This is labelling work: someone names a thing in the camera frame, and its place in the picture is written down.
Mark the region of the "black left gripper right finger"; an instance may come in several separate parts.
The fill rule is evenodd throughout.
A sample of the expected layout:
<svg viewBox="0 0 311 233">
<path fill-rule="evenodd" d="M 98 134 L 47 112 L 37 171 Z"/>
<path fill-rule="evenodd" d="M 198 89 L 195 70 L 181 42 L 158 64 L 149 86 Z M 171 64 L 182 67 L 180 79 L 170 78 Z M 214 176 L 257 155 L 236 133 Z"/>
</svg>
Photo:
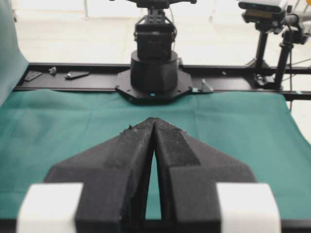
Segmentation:
<svg viewBox="0 0 311 233">
<path fill-rule="evenodd" d="M 156 119 L 162 215 L 178 233 L 279 233 L 269 185 L 241 161 Z"/>
</svg>

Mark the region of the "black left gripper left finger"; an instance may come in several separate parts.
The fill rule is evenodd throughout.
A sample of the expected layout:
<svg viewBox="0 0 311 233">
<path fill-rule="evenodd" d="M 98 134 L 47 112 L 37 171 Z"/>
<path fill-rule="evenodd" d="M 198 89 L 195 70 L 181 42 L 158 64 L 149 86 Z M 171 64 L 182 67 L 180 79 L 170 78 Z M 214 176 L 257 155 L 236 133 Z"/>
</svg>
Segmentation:
<svg viewBox="0 0 311 233">
<path fill-rule="evenodd" d="M 53 165 L 30 186 L 19 233 L 120 233 L 142 219 L 152 160 L 150 117 L 118 136 Z"/>
</svg>

